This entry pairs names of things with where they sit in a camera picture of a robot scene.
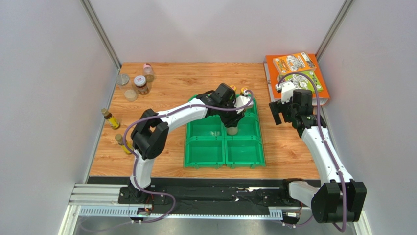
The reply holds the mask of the yellow cap soy sauce bottle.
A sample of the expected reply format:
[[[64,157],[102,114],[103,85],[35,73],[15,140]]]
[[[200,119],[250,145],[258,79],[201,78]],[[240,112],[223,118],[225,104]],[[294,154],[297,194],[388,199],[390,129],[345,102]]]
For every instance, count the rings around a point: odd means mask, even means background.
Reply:
[[[248,90],[248,89],[247,89],[246,87],[241,88],[241,90],[240,90],[240,95],[247,96],[247,95],[248,95],[247,90]]]

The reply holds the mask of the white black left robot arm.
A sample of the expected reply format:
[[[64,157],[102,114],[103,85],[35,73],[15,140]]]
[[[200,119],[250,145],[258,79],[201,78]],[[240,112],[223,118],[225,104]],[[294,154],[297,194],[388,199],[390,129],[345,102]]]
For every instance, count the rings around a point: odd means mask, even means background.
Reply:
[[[176,108],[160,112],[146,110],[122,136],[124,147],[135,158],[130,183],[120,189],[118,203],[140,204],[155,194],[147,189],[154,160],[163,152],[172,131],[210,116],[219,116],[226,128],[237,127],[245,109],[252,107],[253,97],[251,90],[237,96],[232,87],[222,83],[216,90],[198,94]]]

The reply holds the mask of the yellow-green lid sesame jar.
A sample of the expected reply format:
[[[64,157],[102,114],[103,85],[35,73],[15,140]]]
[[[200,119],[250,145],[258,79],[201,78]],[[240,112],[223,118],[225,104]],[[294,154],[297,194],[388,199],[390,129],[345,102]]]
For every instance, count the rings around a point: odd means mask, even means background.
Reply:
[[[236,127],[227,127],[226,132],[227,132],[227,135],[229,135],[229,136],[235,136],[238,133],[238,127],[237,126]]]

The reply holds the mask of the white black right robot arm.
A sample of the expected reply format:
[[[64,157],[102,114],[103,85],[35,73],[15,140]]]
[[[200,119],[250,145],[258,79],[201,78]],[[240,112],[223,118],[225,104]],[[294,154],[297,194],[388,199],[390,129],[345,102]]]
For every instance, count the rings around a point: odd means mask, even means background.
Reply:
[[[312,210],[318,223],[350,223],[360,219],[367,188],[354,180],[343,166],[330,140],[320,111],[314,111],[311,90],[290,89],[269,104],[277,125],[291,123],[308,147],[318,169],[321,187],[303,180],[290,180],[288,196]]]

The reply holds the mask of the white lid sauce jar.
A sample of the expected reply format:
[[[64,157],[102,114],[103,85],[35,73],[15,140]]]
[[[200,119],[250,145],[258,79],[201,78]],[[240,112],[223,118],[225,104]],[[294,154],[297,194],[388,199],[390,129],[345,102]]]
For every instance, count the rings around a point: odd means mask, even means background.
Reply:
[[[147,95],[150,92],[150,89],[147,84],[147,80],[144,76],[136,76],[134,79],[134,85],[140,95]]]

